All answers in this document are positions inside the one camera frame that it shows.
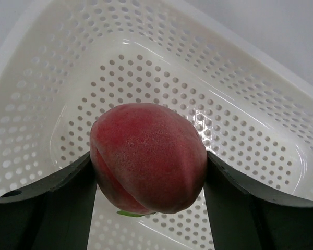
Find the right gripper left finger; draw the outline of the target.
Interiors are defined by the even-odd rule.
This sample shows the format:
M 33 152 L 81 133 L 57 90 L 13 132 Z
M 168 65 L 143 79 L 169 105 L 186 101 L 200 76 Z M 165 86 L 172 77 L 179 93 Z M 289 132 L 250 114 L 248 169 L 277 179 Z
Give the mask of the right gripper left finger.
M 0 249 L 87 249 L 97 182 L 89 153 L 0 197 Z

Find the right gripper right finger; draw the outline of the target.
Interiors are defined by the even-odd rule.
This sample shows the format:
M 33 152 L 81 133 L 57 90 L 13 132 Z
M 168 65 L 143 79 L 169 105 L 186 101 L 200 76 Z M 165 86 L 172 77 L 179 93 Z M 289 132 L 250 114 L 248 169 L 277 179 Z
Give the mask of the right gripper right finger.
M 215 249 L 313 249 L 313 201 L 207 156 L 204 194 Z

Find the red fake peach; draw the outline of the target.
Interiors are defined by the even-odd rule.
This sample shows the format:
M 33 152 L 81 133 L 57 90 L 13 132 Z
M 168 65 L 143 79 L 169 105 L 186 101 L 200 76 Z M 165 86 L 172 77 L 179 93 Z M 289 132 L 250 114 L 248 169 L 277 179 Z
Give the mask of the red fake peach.
M 195 127 L 152 103 L 123 104 L 102 114 L 90 131 L 98 185 L 119 210 L 175 214 L 199 196 L 207 151 Z

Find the white perforated plastic basket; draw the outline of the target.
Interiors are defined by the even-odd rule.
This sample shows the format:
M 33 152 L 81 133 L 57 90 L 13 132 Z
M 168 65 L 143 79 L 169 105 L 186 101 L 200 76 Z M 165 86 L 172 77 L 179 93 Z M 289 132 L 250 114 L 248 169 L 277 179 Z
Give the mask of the white perforated plastic basket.
M 184 1 L 33 1 L 0 48 L 0 197 L 90 154 L 111 108 L 154 103 L 234 169 L 313 201 L 313 88 L 226 35 Z M 215 249 L 204 189 L 127 217 L 97 185 L 87 249 Z

